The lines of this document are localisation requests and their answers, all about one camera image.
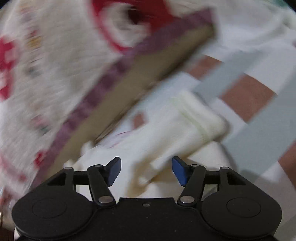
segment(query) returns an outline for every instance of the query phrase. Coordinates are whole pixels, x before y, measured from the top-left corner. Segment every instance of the red design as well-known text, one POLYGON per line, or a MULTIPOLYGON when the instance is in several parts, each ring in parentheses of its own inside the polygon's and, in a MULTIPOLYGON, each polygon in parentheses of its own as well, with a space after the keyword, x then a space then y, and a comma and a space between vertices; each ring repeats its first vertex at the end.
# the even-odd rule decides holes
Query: red design
POLYGON ((0 96, 4 100, 11 95, 13 76, 12 68, 16 65, 18 57, 14 41, 8 42, 6 37, 0 38, 0 72, 3 74, 3 86, 0 89, 0 96))
POLYGON ((157 31, 164 25, 171 23, 174 20, 174 17, 168 12, 163 0, 92 0, 96 24, 108 42, 115 49, 121 52, 129 48, 122 47, 113 40, 112 36, 108 32, 108 29, 103 24, 100 14, 104 7, 115 2, 128 3, 135 6, 136 9, 138 9, 144 16, 143 22, 150 24, 151 33, 157 31))
POLYGON ((4 157, 3 155, 0 155, 0 168, 2 168, 3 170, 5 170, 9 175, 16 177, 17 180, 21 183, 27 181, 27 176, 22 173, 19 172, 18 170, 16 170, 16 168, 11 165, 4 157))
POLYGON ((39 151, 37 154, 36 154, 36 159, 34 160, 34 164, 37 166, 37 167, 40 167, 41 163, 43 162, 45 156, 46 156, 46 151, 39 151))
POLYGON ((4 188, 0 195, 0 207, 7 205, 12 200, 12 198, 12 194, 6 188, 4 188))

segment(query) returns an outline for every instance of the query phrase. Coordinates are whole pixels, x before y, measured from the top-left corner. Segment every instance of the circular mount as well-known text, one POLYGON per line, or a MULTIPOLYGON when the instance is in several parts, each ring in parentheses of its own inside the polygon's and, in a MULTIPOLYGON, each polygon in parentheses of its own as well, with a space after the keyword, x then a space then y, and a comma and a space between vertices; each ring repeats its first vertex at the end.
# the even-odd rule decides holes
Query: circular mount
POLYGON ((60 240, 71 236, 89 221, 91 215, 91 202, 62 186, 28 193, 12 210, 18 232, 36 240, 60 240))
POLYGON ((100 203, 111 203, 113 201, 113 197, 111 196, 103 196, 99 198, 100 203))
POLYGON ((257 187, 238 185, 208 196, 202 215, 220 234, 245 240, 272 234, 282 213, 278 203, 257 187))
POLYGON ((183 196, 180 198, 180 201, 182 203, 193 203, 194 202, 194 197, 191 197, 191 196, 183 196))

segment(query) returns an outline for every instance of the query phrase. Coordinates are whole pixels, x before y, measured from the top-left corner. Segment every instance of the brown patch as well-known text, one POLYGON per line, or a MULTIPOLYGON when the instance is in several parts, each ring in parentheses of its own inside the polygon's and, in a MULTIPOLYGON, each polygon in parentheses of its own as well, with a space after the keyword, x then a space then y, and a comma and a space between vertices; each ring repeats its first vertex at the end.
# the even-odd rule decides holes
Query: brown patch
POLYGON ((205 55, 188 71, 188 73, 200 80, 220 63, 222 63, 220 60, 205 55))
POLYGON ((138 129, 146 123, 145 115, 143 112, 139 112, 133 117, 133 130, 138 129))
POLYGON ((294 142, 279 159, 279 164, 296 188, 296 142, 294 142))
POLYGON ((1 241, 13 241, 13 232, 4 228, 0 228, 0 240, 1 241))
POLYGON ((258 80, 243 75, 237 83, 221 96, 245 122, 248 122, 275 95, 258 80))

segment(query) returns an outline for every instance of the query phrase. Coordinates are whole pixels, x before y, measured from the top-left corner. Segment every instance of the screw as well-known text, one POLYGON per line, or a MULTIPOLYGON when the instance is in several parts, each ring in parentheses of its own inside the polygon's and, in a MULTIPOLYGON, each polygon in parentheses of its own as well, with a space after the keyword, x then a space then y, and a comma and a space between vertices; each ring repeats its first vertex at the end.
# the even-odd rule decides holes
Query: screw
POLYGON ((100 203, 111 203, 113 201, 113 197, 103 196, 99 198, 100 203))
POLYGON ((191 196, 183 196, 180 198, 180 201, 182 203, 193 203, 194 202, 194 197, 191 197, 191 196))

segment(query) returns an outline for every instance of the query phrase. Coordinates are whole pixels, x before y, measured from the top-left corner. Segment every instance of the gray stripe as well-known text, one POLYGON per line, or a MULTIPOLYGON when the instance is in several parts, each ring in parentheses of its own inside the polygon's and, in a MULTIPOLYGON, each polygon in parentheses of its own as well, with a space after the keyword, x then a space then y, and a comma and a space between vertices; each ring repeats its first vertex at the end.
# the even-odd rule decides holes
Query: gray stripe
POLYGON ((224 143, 237 170, 250 181, 274 164, 296 138, 296 73, 280 94, 224 143))
POLYGON ((206 103, 223 94, 228 87, 236 81, 256 60, 262 56, 262 52, 234 54, 225 63, 219 65, 210 74, 202 79, 201 84, 194 90, 206 103))
POLYGON ((286 222, 282 227, 278 228, 275 237, 280 241, 292 241, 296 239, 296 216, 286 222))

